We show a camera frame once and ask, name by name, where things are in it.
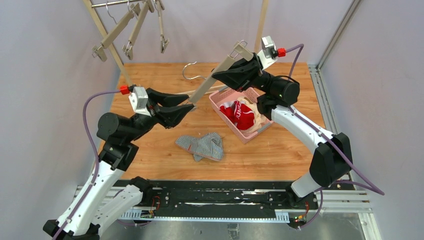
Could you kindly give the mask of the grey striped underwear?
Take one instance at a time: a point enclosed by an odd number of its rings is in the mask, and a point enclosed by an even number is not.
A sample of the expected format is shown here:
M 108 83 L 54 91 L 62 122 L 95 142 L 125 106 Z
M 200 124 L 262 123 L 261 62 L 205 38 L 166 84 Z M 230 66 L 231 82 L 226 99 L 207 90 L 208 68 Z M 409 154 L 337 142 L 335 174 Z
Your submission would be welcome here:
M 224 158 L 223 140 L 216 132 L 211 132 L 202 137 L 182 135 L 175 144 L 193 155 L 195 162 L 203 159 L 221 161 Z

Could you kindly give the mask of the wooden clip hanger red underwear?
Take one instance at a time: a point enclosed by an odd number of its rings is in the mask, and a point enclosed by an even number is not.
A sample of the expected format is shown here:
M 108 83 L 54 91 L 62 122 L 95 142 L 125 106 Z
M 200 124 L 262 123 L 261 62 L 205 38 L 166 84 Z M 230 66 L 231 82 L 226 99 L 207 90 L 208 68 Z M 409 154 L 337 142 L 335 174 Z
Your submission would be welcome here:
M 165 9 L 161 0 L 154 0 L 154 4 L 157 10 L 158 23 L 160 30 L 160 53 L 163 54 L 169 44 L 169 39 L 165 36 L 164 22 L 163 22 L 163 10 Z

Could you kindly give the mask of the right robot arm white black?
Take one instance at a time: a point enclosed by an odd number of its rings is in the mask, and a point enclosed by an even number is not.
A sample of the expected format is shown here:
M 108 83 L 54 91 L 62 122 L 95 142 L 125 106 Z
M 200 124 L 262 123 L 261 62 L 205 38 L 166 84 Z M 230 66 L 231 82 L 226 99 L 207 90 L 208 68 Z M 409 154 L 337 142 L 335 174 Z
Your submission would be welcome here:
M 349 137 L 344 133 L 333 134 L 293 106 L 300 94 L 300 83 L 294 78 L 268 73 L 257 54 L 250 60 L 236 61 L 227 70 L 215 69 L 211 76 L 237 92 L 248 88 L 262 91 L 257 97 L 258 111 L 287 129 L 313 154 L 308 172 L 287 189 L 293 197 L 301 199 L 326 188 L 352 169 Z

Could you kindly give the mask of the wooden clip hanger striped underwear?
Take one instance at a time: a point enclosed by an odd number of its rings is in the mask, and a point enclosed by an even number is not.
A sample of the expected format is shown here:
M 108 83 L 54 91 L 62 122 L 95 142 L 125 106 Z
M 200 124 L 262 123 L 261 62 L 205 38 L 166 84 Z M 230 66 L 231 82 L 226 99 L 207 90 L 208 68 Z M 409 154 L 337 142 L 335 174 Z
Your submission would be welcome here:
M 243 42 L 244 40 L 237 41 L 235 43 L 235 45 L 233 46 L 232 52 L 226 55 L 224 60 L 221 63 L 219 63 L 211 71 L 211 73 L 206 77 L 206 79 L 189 97 L 188 103 L 193 105 L 193 109 L 191 109 L 190 112 L 193 112 L 197 109 L 197 106 L 196 106 L 197 102 L 206 94 L 207 91 L 210 90 L 210 88 L 217 81 L 217 79 L 213 77 L 213 74 L 215 74 L 216 72 L 229 70 L 230 67 L 237 61 L 236 60 L 237 57 L 241 57 L 242 59 L 245 59 L 246 61 L 250 61 L 255 57 L 256 53 L 248 50 L 246 45 Z

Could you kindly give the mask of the wooden clip hanger cream underwear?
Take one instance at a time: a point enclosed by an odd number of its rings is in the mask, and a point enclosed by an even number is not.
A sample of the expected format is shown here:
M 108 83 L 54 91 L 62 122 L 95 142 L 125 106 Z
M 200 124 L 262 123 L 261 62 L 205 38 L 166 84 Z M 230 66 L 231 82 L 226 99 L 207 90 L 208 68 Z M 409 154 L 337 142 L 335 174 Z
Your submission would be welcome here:
M 133 47 L 136 43 L 136 40 L 137 40 L 138 35 L 140 33 L 141 27 L 144 23 L 146 16 L 147 16 L 147 13 L 148 12 L 153 13 L 155 11 L 154 6 L 153 6 L 153 2 L 151 0 L 142 0 L 141 2 L 142 2 L 141 5 L 139 3 L 137 3 L 136 5 L 134 5 L 134 7 L 129 8 L 132 15 L 136 18 L 135 25 L 134 25 L 132 32 L 131 32 L 129 39 L 128 39 L 128 43 L 127 43 L 127 45 L 124 45 L 123 48 L 122 48 L 125 56 L 129 60 L 133 60 L 133 58 L 134 58 Z

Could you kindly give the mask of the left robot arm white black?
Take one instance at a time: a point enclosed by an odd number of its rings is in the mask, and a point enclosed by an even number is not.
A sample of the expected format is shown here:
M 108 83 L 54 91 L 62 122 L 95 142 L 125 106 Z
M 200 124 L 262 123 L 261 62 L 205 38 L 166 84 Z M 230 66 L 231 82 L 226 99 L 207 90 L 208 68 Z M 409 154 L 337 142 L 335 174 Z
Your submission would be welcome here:
M 103 200 L 111 187 L 133 162 L 139 147 L 135 141 L 155 125 L 176 127 L 194 108 L 186 94 L 163 93 L 137 85 L 123 85 L 118 93 L 127 95 L 134 114 L 125 117 L 113 112 L 98 120 L 97 137 L 104 141 L 95 151 L 93 169 L 81 191 L 65 212 L 48 220 L 43 231 L 54 240 L 98 240 L 120 216 L 152 198 L 149 180 L 135 177 L 108 203 Z

